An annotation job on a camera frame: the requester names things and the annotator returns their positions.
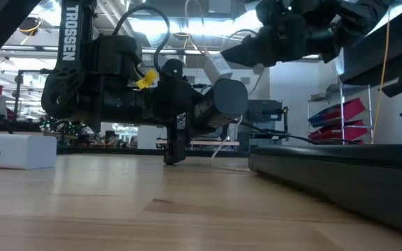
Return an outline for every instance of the yellow zip tie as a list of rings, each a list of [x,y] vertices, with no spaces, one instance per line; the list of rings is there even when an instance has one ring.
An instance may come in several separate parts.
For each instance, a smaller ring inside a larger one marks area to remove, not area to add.
[[[151,69],[147,72],[147,74],[145,74],[145,77],[143,79],[136,82],[137,87],[139,87],[140,90],[142,90],[143,88],[150,88],[154,80],[156,80],[157,78],[158,73]]]

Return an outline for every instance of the metal shelving rack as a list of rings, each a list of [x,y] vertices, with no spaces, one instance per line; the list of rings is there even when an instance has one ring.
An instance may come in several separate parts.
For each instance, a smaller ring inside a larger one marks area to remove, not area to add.
[[[338,85],[339,85],[339,98],[340,98],[340,101],[341,101],[340,105],[341,105],[342,139],[345,140],[345,129],[346,128],[368,128],[368,129],[370,129],[370,140],[372,140],[373,139],[373,113],[372,113],[372,104],[371,104],[371,86],[368,85],[367,87],[364,87],[364,88],[367,88],[367,92],[368,92],[368,113],[369,113],[369,116],[370,116],[370,125],[345,125],[343,104],[345,103],[346,93],[345,93],[344,88],[343,88],[344,84],[341,81],[339,81]],[[359,86],[355,87],[354,90],[355,91],[350,92],[348,95],[352,95],[352,94],[355,94],[355,93],[358,93],[358,92],[362,91],[362,89]],[[308,116],[307,121],[311,117],[311,114],[310,114],[310,103],[311,102],[319,102],[319,101],[324,101],[324,100],[331,101],[332,99],[333,99],[333,95],[325,96],[323,99],[319,99],[319,100],[308,100],[307,103],[306,103],[307,104],[307,116]],[[310,134],[311,134],[311,124],[308,121],[308,135],[310,135]]]

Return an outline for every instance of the wood grain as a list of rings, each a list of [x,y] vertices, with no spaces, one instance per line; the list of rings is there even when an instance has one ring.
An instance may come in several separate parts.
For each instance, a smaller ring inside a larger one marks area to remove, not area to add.
[[[247,159],[63,155],[54,169],[0,169],[0,250],[402,250],[402,234]]]

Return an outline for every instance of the orange cable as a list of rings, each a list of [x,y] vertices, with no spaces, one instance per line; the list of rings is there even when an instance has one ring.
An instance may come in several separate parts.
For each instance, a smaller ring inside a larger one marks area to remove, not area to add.
[[[387,65],[387,55],[388,55],[388,52],[389,52],[389,40],[390,40],[390,8],[389,8],[389,10],[387,12],[385,53],[384,53],[384,61],[382,62],[380,94],[379,94],[379,97],[378,97],[378,104],[376,106],[375,124],[373,126],[373,136],[371,138],[371,144],[373,144],[374,141],[375,141],[376,126],[378,125],[378,116],[379,116],[379,113],[380,113],[381,97],[382,97],[382,87],[384,86],[385,68],[386,68],[386,65]]]

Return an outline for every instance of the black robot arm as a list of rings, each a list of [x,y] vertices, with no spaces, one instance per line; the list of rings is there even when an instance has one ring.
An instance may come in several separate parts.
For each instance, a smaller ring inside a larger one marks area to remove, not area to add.
[[[244,66],[274,66],[309,54],[325,62],[342,47],[362,39],[385,15],[393,0],[294,0],[286,8],[281,0],[263,0],[255,8],[263,27],[256,37],[222,52],[229,62]]]

